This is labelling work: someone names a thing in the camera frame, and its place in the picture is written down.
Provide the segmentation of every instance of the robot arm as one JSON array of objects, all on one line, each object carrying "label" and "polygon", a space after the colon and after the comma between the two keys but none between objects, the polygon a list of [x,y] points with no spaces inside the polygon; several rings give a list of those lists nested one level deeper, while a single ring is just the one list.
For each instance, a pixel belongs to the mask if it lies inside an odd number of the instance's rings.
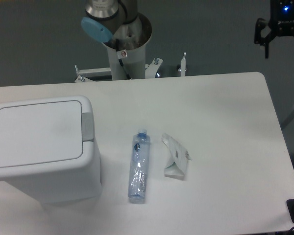
[{"label": "robot arm", "polygon": [[87,0],[88,16],[83,18],[84,31],[96,41],[108,42],[122,24],[133,22],[138,15],[137,0]]}]

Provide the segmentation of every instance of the blue cap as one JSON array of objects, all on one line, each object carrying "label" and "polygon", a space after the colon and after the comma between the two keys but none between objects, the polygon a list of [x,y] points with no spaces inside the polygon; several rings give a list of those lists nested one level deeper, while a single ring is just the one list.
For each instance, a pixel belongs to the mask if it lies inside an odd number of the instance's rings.
[{"label": "blue cap", "polygon": [[113,37],[113,34],[109,29],[88,17],[82,19],[81,25],[88,36],[100,43],[106,43]]}]

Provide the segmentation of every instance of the screw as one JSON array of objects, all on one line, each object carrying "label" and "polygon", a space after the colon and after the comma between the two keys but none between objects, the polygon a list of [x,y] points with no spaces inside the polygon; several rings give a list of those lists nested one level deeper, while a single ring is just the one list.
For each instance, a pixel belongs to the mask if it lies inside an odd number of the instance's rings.
[{"label": "screw", "polygon": [[76,74],[79,73],[79,69],[77,68],[77,65],[75,65]]},{"label": "screw", "polygon": [[157,57],[155,58],[155,65],[158,65],[158,63],[159,63],[159,58]]}]

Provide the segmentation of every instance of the gray floor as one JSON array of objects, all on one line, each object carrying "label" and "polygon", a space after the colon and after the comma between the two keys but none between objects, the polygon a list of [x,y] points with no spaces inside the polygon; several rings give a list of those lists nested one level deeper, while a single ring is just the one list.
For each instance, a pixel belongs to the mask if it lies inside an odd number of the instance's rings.
[{"label": "gray floor", "polygon": [[[254,45],[257,18],[269,0],[139,0],[153,26],[147,62],[164,59],[175,75],[187,52],[188,75],[261,72],[280,121],[294,103],[294,38],[277,38],[270,57]],[[84,1],[0,1],[0,86],[70,83],[80,69],[108,67],[105,48],[81,29]],[[294,121],[284,131],[294,159]]]}]

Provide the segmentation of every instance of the black cable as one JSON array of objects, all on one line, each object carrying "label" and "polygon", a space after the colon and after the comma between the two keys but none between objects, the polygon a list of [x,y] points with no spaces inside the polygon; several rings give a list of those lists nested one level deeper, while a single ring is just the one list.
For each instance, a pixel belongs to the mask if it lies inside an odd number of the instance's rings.
[{"label": "black cable", "polygon": [[[119,41],[118,39],[116,39],[116,51],[117,51],[117,52],[120,50],[120,48],[119,48],[119,43],[120,43],[120,41]],[[120,65],[121,65],[121,67],[123,68],[123,71],[124,71],[124,73],[125,73],[125,75],[126,75],[126,78],[127,78],[128,80],[131,80],[132,78],[131,78],[131,76],[129,75],[129,73],[128,73],[126,67],[124,66],[123,60],[122,60],[122,59],[119,59],[119,63],[120,63]]]},{"label": "black cable", "polygon": [[291,235],[293,229],[294,229],[294,227],[292,227],[292,228],[288,231],[288,233],[287,233],[286,235]]}]

